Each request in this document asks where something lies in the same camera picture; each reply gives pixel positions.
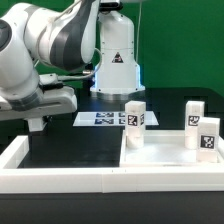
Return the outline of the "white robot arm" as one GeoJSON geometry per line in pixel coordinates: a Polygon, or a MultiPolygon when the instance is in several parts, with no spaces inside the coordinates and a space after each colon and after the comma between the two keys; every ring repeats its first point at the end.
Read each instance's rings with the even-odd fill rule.
{"type": "Polygon", "coordinates": [[[96,69],[79,77],[96,77],[95,95],[128,96],[142,92],[134,60],[134,27],[118,11],[121,0],[74,0],[57,12],[17,3],[0,18],[0,121],[35,119],[77,109],[70,78],[40,75],[38,62],[68,72],[84,68],[101,41],[96,69]]]}

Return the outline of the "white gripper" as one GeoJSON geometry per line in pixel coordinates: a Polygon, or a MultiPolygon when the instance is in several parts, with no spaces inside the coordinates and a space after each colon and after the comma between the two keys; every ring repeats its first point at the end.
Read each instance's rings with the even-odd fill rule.
{"type": "Polygon", "coordinates": [[[72,113],[77,110],[77,98],[70,87],[47,90],[42,99],[28,110],[16,111],[0,97],[0,121],[40,118],[49,115],[72,113]]]}

